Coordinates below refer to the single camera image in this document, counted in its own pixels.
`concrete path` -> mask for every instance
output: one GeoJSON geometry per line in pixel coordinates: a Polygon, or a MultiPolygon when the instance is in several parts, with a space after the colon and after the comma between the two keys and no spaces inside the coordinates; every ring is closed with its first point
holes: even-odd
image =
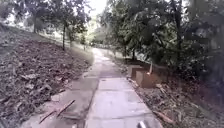
{"type": "Polygon", "coordinates": [[[67,90],[52,97],[21,128],[137,128],[139,121],[149,128],[162,128],[159,121],[134,91],[119,68],[100,50],[93,49],[95,61],[82,79],[68,84],[67,90]],[[60,117],[53,113],[76,100],[60,117]]]}
{"type": "Polygon", "coordinates": [[[122,77],[119,68],[97,49],[93,52],[96,58],[93,69],[97,71],[92,70],[87,76],[98,77],[99,85],[85,128],[137,128],[140,121],[146,121],[150,128],[160,128],[160,122],[134,91],[131,83],[122,77]]]}

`tree trunk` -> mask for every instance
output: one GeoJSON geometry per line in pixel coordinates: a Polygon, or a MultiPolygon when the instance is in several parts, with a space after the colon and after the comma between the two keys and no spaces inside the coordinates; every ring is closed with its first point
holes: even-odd
{"type": "Polygon", "coordinates": [[[65,51],[65,23],[64,23],[64,28],[63,28],[63,50],[65,51]]]}
{"type": "Polygon", "coordinates": [[[179,64],[180,64],[180,60],[181,60],[181,45],[183,43],[183,39],[182,39],[182,27],[181,27],[181,21],[182,21],[182,16],[181,16],[181,13],[182,13],[182,0],[179,0],[178,1],[178,5],[175,3],[174,0],[171,0],[171,5],[172,5],[172,8],[174,10],[174,20],[175,20],[175,23],[176,23],[176,29],[177,29],[177,45],[176,45],[176,48],[177,48],[177,62],[176,62],[176,65],[177,65],[177,70],[179,70],[179,64]]]}
{"type": "Polygon", "coordinates": [[[127,64],[127,48],[126,48],[126,45],[124,46],[124,59],[125,59],[125,64],[127,64]]]}
{"type": "Polygon", "coordinates": [[[132,60],[135,60],[135,48],[132,51],[132,60]]]}
{"type": "Polygon", "coordinates": [[[37,18],[33,16],[33,33],[37,33],[37,18]]]}

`stick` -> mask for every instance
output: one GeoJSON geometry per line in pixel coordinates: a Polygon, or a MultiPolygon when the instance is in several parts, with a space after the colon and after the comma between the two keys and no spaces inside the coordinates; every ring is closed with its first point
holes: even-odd
{"type": "Polygon", "coordinates": [[[57,117],[59,117],[61,115],[61,113],[64,112],[68,107],[70,107],[74,102],[75,102],[75,100],[71,101],[68,105],[66,105],[63,109],[61,109],[59,111],[57,117]]]}
{"type": "Polygon", "coordinates": [[[43,119],[40,120],[39,124],[41,124],[45,119],[47,119],[47,117],[49,117],[50,115],[52,115],[52,114],[55,113],[55,112],[56,112],[56,110],[54,110],[54,111],[48,113],[46,116],[44,116],[43,119]]]}
{"type": "Polygon", "coordinates": [[[161,112],[153,111],[157,116],[159,116],[163,121],[169,123],[169,124],[175,124],[173,120],[171,120],[169,117],[165,116],[161,112]]]}

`forest floor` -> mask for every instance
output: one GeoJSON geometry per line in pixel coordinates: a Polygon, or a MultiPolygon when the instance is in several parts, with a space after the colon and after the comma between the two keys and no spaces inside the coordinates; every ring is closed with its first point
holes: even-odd
{"type": "MultiPolygon", "coordinates": [[[[132,63],[110,57],[127,74],[132,63]]],[[[161,119],[164,128],[224,128],[224,102],[220,94],[203,85],[171,77],[158,88],[136,92],[161,119]]]]}
{"type": "Polygon", "coordinates": [[[91,65],[81,50],[23,30],[1,26],[0,39],[0,127],[18,127],[91,65]]]}

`hillside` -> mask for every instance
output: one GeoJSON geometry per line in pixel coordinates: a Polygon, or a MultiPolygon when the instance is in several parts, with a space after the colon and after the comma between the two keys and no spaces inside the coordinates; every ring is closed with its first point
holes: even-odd
{"type": "Polygon", "coordinates": [[[2,26],[0,39],[0,121],[7,128],[18,127],[90,66],[80,52],[65,52],[37,34],[2,26]]]}

